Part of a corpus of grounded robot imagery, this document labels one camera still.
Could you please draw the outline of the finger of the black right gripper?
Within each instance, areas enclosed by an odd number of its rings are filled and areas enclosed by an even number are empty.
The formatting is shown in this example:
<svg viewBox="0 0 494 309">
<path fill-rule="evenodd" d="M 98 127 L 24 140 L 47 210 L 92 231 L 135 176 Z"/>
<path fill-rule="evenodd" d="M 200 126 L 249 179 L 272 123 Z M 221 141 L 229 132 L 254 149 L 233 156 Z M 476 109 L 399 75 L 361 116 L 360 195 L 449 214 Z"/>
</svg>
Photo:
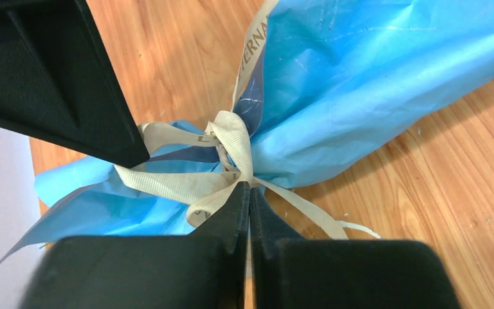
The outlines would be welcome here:
<svg viewBox="0 0 494 309">
<path fill-rule="evenodd" d="M 0 1 L 0 127 L 123 167 L 150 157 L 85 1 Z"/>
</svg>

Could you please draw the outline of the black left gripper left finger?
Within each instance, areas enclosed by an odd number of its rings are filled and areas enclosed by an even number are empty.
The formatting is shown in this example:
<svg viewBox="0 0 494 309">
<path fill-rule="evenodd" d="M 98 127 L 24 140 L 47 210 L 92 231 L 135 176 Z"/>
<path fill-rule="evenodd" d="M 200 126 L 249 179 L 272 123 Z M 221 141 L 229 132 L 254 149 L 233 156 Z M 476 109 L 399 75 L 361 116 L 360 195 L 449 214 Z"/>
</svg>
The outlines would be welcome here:
<svg viewBox="0 0 494 309">
<path fill-rule="evenodd" d="M 186 236 L 78 236 L 42 260 L 21 308 L 242 308 L 250 187 Z"/>
</svg>

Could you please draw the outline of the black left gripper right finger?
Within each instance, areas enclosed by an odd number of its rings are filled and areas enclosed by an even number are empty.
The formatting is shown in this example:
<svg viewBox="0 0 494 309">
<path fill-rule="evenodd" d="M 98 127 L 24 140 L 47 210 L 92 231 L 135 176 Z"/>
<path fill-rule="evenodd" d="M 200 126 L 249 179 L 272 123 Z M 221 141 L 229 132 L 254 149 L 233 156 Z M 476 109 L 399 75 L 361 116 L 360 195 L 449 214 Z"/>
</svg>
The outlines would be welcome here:
<svg viewBox="0 0 494 309">
<path fill-rule="evenodd" d="M 441 260 L 408 240 L 312 240 L 250 192 L 257 308 L 458 308 Z"/>
</svg>

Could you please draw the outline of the beige ribbon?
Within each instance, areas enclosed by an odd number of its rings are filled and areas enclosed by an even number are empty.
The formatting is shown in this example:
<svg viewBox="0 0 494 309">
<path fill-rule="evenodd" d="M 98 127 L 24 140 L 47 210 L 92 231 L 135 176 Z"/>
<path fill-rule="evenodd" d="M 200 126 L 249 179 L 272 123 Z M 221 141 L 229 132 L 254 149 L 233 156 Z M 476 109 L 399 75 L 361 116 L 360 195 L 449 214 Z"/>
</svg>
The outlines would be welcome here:
<svg viewBox="0 0 494 309">
<path fill-rule="evenodd" d="M 173 144 L 217 155 L 217 171 L 116 171 L 132 189 L 187 205 L 193 227 L 215 214 L 238 183 L 268 189 L 330 238 L 363 225 L 333 218 L 294 192 L 348 168 L 366 143 L 352 140 L 374 95 L 360 92 L 389 59 L 386 40 L 410 26 L 411 1 L 266 1 L 245 35 L 232 108 L 202 134 L 163 122 L 140 126 L 150 152 Z"/>
</svg>

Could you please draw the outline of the blue wrapping paper sheet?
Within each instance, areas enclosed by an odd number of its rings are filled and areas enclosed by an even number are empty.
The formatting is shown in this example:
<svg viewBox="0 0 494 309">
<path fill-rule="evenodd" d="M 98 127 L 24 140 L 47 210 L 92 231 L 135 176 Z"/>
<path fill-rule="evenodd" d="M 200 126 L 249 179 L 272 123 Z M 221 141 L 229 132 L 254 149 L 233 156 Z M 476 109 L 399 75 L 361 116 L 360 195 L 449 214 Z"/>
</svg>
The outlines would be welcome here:
<svg viewBox="0 0 494 309">
<path fill-rule="evenodd" d="M 42 174 L 47 214 L 9 250 L 70 236 L 192 232 L 238 182 L 335 177 L 494 78 L 494 1 L 266 1 L 232 104 L 205 130 L 136 125 L 85 1 L 0 1 L 0 127 L 84 153 Z"/>
</svg>

